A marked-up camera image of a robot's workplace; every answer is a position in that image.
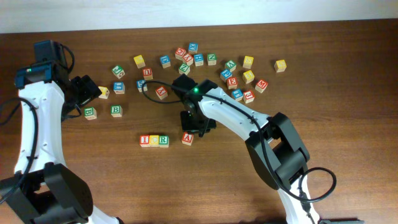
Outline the red block M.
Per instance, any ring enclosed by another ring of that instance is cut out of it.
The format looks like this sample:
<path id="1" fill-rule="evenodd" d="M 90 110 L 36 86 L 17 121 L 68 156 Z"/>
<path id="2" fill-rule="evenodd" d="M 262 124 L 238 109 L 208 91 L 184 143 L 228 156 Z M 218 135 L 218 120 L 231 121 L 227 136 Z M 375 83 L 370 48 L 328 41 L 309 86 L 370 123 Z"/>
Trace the red block M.
<path id="1" fill-rule="evenodd" d="M 259 80 L 256 83 L 255 90 L 258 91 L 259 93 L 263 93 L 264 90 L 267 88 L 267 86 L 268 86 L 268 83 L 266 81 Z"/>

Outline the red block A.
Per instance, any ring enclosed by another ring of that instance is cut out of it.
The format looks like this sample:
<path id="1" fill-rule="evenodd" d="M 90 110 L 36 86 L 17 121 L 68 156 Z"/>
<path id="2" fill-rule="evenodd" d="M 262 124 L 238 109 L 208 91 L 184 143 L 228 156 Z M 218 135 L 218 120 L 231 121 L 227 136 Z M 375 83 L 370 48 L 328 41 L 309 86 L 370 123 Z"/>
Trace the red block A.
<path id="1" fill-rule="evenodd" d="M 190 133 L 188 133 L 188 132 L 184 132 L 184 133 L 183 133 L 183 136 L 182 136 L 181 142 L 182 142 L 183 144 L 186 144 L 186 145 L 188 145 L 188 146 L 191 146 L 192 143 L 193 143 L 193 134 L 190 134 Z"/>

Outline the red block I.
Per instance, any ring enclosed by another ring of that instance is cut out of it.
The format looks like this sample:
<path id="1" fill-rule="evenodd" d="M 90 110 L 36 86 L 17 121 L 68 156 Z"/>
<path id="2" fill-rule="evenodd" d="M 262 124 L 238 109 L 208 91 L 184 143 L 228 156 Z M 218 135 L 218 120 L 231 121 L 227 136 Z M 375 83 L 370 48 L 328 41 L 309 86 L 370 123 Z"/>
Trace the red block I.
<path id="1" fill-rule="evenodd" d="M 139 138 L 139 145 L 141 147 L 149 147 L 150 146 L 150 136 L 149 135 L 141 135 Z"/>

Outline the red block C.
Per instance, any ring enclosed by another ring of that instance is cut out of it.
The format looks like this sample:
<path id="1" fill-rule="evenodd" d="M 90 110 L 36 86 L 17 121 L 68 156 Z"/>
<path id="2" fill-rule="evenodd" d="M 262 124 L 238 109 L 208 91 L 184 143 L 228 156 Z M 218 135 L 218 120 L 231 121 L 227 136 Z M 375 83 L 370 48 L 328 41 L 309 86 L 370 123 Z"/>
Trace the red block C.
<path id="1" fill-rule="evenodd" d="M 187 51 L 183 48 L 178 47 L 175 51 L 175 58 L 178 60 L 182 60 L 183 56 L 187 53 Z"/>

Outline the red block U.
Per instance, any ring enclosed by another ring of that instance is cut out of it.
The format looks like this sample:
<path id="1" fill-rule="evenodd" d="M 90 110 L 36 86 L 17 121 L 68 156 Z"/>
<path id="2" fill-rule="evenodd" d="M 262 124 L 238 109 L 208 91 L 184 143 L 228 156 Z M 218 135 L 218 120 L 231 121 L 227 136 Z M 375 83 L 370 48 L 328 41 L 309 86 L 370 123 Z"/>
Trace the red block U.
<path id="1" fill-rule="evenodd" d="M 153 79 L 153 72 L 151 68 L 144 68 L 142 70 L 142 74 L 144 77 L 144 80 L 152 80 Z"/>

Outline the green block R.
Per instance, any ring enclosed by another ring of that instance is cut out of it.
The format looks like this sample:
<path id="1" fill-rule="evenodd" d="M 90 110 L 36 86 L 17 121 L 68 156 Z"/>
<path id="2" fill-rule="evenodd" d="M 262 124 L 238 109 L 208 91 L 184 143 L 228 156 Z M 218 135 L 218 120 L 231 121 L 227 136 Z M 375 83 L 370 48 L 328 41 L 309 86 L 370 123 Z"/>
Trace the green block R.
<path id="1" fill-rule="evenodd" d="M 170 141 L 168 136 L 159 136 L 159 147 L 169 147 Z"/>

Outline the green block V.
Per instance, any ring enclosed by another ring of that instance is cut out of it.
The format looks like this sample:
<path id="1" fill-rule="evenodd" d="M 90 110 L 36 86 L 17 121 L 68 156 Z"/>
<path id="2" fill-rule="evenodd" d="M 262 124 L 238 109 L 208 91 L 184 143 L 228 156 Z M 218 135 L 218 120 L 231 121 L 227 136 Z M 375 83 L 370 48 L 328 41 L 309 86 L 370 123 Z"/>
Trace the green block V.
<path id="1" fill-rule="evenodd" d="M 224 68 L 229 70 L 230 72 L 233 72 L 236 69 L 236 63 L 233 60 L 228 60 L 225 63 Z"/>

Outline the green block Z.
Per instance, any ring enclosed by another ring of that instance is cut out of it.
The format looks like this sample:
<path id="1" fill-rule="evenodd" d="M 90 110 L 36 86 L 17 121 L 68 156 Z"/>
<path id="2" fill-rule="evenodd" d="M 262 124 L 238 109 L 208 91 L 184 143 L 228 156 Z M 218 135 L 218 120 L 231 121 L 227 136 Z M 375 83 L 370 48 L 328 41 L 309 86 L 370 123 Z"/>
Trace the green block Z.
<path id="1" fill-rule="evenodd" d="M 181 75 L 188 75 L 190 73 L 190 66 L 183 63 L 181 66 L 179 66 L 178 72 Z"/>

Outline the blue block P right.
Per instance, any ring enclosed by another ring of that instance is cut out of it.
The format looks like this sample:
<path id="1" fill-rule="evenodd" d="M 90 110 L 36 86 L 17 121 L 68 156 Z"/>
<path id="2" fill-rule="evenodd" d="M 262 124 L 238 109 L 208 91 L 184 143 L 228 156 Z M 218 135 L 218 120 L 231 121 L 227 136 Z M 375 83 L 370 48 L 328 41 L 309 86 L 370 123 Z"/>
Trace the blue block P right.
<path id="1" fill-rule="evenodd" d="M 221 73 L 220 73 L 220 78 L 226 82 L 226 80 L 228 78 L 230 78 L 233 74 L 228 70 L 228 69 L 224 69 Z"/>

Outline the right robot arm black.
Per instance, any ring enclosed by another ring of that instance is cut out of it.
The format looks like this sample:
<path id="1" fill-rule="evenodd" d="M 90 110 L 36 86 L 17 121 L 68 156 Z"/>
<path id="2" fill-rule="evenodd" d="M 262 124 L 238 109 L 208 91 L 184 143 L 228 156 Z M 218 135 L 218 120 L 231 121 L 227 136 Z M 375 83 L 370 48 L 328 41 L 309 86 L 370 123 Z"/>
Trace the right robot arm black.
<path id="1" fill-rule="evenodd" d="M 286 115 L 253 111 L 210 80 L 198 84 L 181 75 L 172 89 L 185 107 L 181 113 L 185 132 L 203 136 L 217 123 L 226 126 L 244 140 L 258 176 L 278 192 L 287 223 L 320 222 L 308 194 L 310 154 Z"/>

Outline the green block B right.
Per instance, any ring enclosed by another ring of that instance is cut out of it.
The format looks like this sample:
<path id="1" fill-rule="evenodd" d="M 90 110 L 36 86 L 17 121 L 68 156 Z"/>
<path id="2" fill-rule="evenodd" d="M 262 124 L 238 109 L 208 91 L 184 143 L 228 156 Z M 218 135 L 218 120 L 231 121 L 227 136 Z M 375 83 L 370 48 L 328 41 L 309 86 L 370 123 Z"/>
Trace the green block B right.
<path id="1" fill-rule="evenodd" d="M 123 116 L 123 109 L 121 105 L 112 105 L 111 106 L 111 116 L 114 118 Z"/>

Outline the red block K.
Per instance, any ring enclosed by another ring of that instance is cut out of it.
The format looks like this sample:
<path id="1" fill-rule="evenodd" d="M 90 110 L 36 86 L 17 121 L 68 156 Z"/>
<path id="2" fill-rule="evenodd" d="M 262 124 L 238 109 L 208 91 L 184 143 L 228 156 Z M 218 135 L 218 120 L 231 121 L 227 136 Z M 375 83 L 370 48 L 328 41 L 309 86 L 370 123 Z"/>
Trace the red block K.
<path id="1" fill-rule="evenodd" d="M 164 98 L 168 97 L 168 91 L 164 86 L 158 87 L 156 90 L 156 95 L 159 97 L 160 100 L 163 100 Z"/>

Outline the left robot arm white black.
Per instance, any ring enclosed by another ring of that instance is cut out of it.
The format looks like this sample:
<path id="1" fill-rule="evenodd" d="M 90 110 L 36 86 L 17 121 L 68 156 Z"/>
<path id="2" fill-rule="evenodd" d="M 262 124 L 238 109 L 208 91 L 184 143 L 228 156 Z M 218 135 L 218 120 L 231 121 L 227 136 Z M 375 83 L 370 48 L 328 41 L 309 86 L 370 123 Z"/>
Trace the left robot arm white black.
<path id="1" fill-rule="evenodd" d="M 78 95 L 68 74 L 67 66 L 54 60 L 17 71 L 21 148 L 14 176 L 1 181 L 1 202 L 24 223 L 121 223 L 94 206 L 88 184 L 65 164 L 65 94 Z"/>

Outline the yellow block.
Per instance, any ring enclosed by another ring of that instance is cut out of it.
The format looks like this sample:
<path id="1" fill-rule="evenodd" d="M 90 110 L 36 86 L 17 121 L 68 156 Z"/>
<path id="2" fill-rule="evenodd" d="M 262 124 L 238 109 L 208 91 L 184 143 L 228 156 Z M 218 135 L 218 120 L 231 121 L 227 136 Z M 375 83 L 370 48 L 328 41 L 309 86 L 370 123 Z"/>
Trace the yellow block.
<path id="1" fill-rule="evenodd" d="M 159 147 L 159 135 L 150 135 L 149 145 L 150 147 Z"/>
<path id="2" fill-rule="evenodd" d="M 274 64 L 274 69 L 277 73 L 284 72 L 287 68 L 287 64 L 285 60 L 277 60 Z"/>
<path id="3" fill-rule="evenodd" d="M 243 60 L 243 68 L 251 69 L 253 65 L 254 58 L 250 56 L 245 56 Z"/>
<path id="4" fill-rule="evenodd" d="M 146 65 L 142 55 L 138 55 L 138 56 L 133 57 L 133 60 L 134 60 L 134 62 L 137 65 L 138 68 L 143 68 Z"/>
<path id="5" fill-rule="evenodd" d="M 248 70 L 243 73 L 243 80 L 245 84 L 251 83 L 254 80 L 255 76 L 252 70 Z"/>
<path id="6" fill-rule="evenodd" d="M 101 98 L 101 99 L 108 99 L 109 94 L 110 94 L 108 88 L 105 87 L 105 86 L 99 86 L 98 88 L 99 88 L 100 91 L 101 91 L 101 94 L 100 94 L 99 98 Z"/>

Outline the blue block X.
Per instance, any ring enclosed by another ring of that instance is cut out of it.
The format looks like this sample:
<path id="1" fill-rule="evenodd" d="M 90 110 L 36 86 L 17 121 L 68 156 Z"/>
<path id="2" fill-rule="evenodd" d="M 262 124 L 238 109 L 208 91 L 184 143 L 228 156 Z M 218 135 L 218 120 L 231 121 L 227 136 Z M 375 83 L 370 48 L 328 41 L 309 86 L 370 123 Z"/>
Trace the blue block X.
<path id="1" fill-rule="evenodd" d="M 188 53 L 196 54 L 198 52 L 198 44 L 195 42 L 191 42 L 188 45 Z"/>

